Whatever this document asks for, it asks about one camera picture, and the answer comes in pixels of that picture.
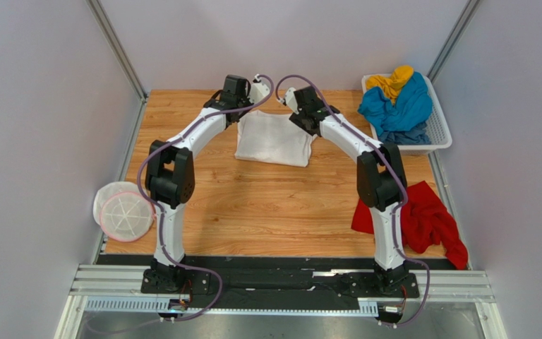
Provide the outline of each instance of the mesh laundry bag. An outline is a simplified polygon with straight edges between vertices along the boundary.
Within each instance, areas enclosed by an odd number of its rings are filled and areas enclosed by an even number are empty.
[[[94,219],[104,233],[120,242],[133,242],[150,229],[154,209],[132,182],[112,182],[94,200]]]

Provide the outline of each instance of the laundry basket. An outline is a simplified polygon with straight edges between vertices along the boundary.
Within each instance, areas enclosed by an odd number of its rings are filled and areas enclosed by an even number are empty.
[[[368,76],[364,76],[363,80],[361,81],[361,84],[363,85],[363,93],[367,91],[367,86],[365,84],[367,82],[367,79],[369,79],[370,76],[374,76],[374,75],[390,77],[390,74],[371,74]],[[434,87],[432,86],[430,79],[428,79],[426,76],[423,76],[423,79],[426,81],[426,84],[428,85],[428,95],[430,95],[430,98],[432,99],[432,103],[433,103],[432,114],[430,115],[430,117],[428,118],[428,121],[426,122],[428,124],[428,126],[426,127],[426,134],[428,134],[431,144],[430,145],[399,145],[398,148],[402,155],[428,154],[429,152],[432,152],[433,150],[448,148],[452,144],[452,138],[450,136],[450,131],[446,123],[445,114],[442,111],[442,107],[440,107],[440,103],[438,102],[438,98],[436,97],[436,92],[434,91]],[[371,136],[374,139],[378,139],[378,133],[375,132],[375,127],[373,127],[372,124],[369,124],[369,126],[371,126]]]

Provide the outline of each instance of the white wall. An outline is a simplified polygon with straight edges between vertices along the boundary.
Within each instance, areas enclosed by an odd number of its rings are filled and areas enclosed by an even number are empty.
[[[435,86],[474,268],[509,338],[542,338],[542,1],[484,1]]]
[[[0,338],[54,335],[138,108],[85,1],[0,1]]]
[[[427,73],[466,0],[102,0],[146,90],[290,73],[321,88],[411,64]]]

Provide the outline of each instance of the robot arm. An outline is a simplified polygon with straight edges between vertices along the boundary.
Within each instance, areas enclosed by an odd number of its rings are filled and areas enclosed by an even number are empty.
[[[375,262],[383,270],[384,285],[393,285],[406,276],[402,266],[404,259],[398,254],[393,239],[396,232],[397,246],[402,250],[400,227],[400,209],[396,215],[396,225],[392,227],[392,210],[401,201],[399,189],[394,179],[387,172],[379,173],[379,159],[374,156],[374,145],[390,162],[405,187],[402,159],[395,145],[384,145],[380,141],[369,138],[350,124],[335,107],[330,114],[317,97],[314,88],[300,90],[288,89],[282,100],[294,112],[290,116],[297,126],[307,133],[317,134],[332,141],[357,164],[357,191],[361,200],[369,207],[373,219],[375,233]],[[354,133],[365,136],[364,141]]]
[[[163,265],[161,267],[174,266],[163,252],[161,238],[164,238],[164,248],[173,260],[180,262],[185,256],[182,236],[183,215],[195,187],[193,159],[217,134],[237,122],[249,111],[249,107],[261,102],[269,93],[270,89],[258,78],[250,84],[245,78],[227,76],[223,91],[206,102],[200,114],[180,134],[168,139],[167,142],[155,141],[150,146],[152,153],[166,143],[173,143],[173,146],[165,149],[148,163],[146,171],[146,188],[150,190],[151,198],[158,201],[164,209],[156,207],[159,218],[164,212],[164,220],[162,233],[157,233],[154,266],[159,264]],[[245,110],[239,113],[222,112],[242,107],[245,107]],[[172,162],[174,163],[172,171],[164,168],[164,164]]]

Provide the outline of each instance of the wooden tabletop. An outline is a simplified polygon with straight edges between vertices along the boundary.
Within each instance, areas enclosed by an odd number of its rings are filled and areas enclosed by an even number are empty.
[[[214,91],[155,90],[147,104],[127,181],[136,182],[140,163],[151,142],[167,140],[199,114]],[[327,101],[364,133],[367,121],[356,112],[361,91],[324,91]],[[288,114],[275,100],[261,108]],[[350,224],[359,199],[356,164],[322,138],[312,145],[306,168],[236,160],[237,126],[230,126],[195,160],[196,186],[186,206],[183,243],[192,255],[249,256],[373,256],[373,235],[355,232]],[[409,185],[425,180],[435,190],[427,156],[403,158]],[[156,225],[141,239],[121,243],[110,239],[107,253],[152,254]],[[443,257],[442,246],[424,254]]]

